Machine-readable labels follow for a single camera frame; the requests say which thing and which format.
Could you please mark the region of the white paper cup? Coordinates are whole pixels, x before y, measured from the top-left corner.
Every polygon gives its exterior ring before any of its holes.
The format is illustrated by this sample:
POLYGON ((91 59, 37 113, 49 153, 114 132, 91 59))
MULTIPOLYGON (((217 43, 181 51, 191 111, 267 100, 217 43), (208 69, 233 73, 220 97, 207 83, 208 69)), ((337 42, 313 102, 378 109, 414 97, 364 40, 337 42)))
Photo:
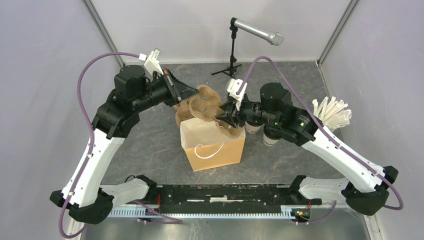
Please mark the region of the white paper cup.
POLYGON ((261 126, 262 126, 261 123, 255 123, 255 122, 249 122, 249 121, 245 122, 245 130, 249 134, 256 134, 260 130, 261 126))
POLYGON ((281 138, 281 134, 275 129, 265 128, 263 130, 263 143, 267 146, 275 145, 281 138))

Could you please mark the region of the silver microphone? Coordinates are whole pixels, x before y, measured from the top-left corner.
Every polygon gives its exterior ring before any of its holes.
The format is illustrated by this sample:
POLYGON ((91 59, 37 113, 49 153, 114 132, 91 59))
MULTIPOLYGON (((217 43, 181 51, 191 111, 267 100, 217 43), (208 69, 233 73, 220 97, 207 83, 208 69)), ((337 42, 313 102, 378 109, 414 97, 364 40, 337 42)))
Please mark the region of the silver microphone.
POLYGON ((253 24, 247 23, 235 17, 230 20, 230 25, 239 28, 249 34, 252 34, 258 38, 266 40, 272 46, 280 46, 284 41, 284 37, 278 32, 260 29, 259 27, 256 27, 253 24))

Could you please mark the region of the cardboard cup carrier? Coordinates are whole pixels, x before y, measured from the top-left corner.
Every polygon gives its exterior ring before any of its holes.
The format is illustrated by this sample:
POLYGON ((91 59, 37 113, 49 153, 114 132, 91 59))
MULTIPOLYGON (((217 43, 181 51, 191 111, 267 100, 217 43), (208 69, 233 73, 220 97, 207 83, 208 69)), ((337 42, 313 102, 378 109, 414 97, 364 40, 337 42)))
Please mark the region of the cardboard cup carrier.
POLYGON ((181 122, 194 118, 189 109, 189 101, 183 101, 173 106, 176 110, 175 120, 178 128, 181 126, 181 122))
POLYGON ((198 94, 188 101, 190 113, 205 122, 213 122, 218 131, 225 136, 232 139, 238 138, 244 130, 242 127, 232 127, 216 118, 217 115, 224 112, 220 109, 222 105, 220 95, 208 85, 199 85, 196 89, 198 94))

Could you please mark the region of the brown paper bag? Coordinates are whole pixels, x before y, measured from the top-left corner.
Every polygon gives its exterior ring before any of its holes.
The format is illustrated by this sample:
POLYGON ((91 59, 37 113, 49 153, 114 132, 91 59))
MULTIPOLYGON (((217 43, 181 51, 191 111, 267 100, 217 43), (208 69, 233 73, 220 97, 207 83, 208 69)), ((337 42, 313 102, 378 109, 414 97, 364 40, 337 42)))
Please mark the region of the brown paper bag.
POLYGON ((180 124, 181 147, 194 172, 238 164, 245 145, 244 128, 236 138, 219 131, 214 121, 191 118, 180 124))

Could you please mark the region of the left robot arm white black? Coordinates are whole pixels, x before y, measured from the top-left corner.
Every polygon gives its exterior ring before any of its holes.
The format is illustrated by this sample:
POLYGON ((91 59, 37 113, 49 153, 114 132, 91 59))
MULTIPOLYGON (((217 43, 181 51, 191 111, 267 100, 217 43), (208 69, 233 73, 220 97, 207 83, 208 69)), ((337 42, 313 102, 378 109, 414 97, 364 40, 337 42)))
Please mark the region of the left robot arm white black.
POLYGON ((179 81, 168 69, 149 79, 140 65, 127 65, 114 77, 114 89, 89 125, 93 137, 66 187, 56 190, 50 200, 65 207, 74 220, 96 225, 110 212, 135 200, 145 204, 157 198, 155 184, 148 178, 118 185, 102 185, 110 162, 140 121, 140 112, 159 104, 175 106, 197 95, 198 89, 179 81))

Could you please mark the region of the white wrapped straws bundle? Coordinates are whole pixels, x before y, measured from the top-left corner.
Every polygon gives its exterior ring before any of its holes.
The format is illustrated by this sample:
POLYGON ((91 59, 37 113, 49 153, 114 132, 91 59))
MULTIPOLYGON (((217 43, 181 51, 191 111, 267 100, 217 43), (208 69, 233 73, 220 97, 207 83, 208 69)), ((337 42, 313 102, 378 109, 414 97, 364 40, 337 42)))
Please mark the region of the white wrapped straws bundle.
POLYGON ((326 96, 320 103, 314 99, 312 105, 314 116, 331 132, 350 124, 352 110, 347 109, 349 105, 343 100, 337 100, 335 96, 331 98, 326 96))

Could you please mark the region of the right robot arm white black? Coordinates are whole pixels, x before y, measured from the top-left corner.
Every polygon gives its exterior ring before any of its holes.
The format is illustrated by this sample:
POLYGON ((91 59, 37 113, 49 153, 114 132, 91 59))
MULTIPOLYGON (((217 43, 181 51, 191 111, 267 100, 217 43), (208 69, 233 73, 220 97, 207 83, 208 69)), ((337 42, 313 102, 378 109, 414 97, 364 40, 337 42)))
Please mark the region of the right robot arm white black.
POLYGON ((253 134, 263 129, 263 142, 272 146, 279 140, 293 143, 326 161, 342 174, 341 179, 297 176, 291 183, 289 199, 295 204, 306 200, 346 203, 356 212, 372 216, 386 207, 398 170, 382 167, 364 158, 338 139, 306 109, 293 105, 291 93, 280 83, 260 88, 260 101, 250 101, 246 84, 231 79, 227 101, 217 119, 233 128, 244 127, 253 134))

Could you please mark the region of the black microphone tripod stand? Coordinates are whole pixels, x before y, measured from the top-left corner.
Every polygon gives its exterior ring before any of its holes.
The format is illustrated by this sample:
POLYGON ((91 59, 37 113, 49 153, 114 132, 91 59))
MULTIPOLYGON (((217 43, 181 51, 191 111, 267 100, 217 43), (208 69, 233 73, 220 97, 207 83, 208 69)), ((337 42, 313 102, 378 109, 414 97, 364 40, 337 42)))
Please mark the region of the black microphone tripod stand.
POLYGON ((235 73, 237 72, 238 67, 241 67, 242 64, 235 65, 235 63, 237 62, 237 59, 234 56, 234 50, 235 50, 235 40, 237 37, 238 28, 234 26, 233 24, 231 24, 229 29, 231 30, 231 53, 229 58, 229 66, 226 69, 214 72, 211 75, 214 76, 214 75, 222 73, 234 79, 235 73))

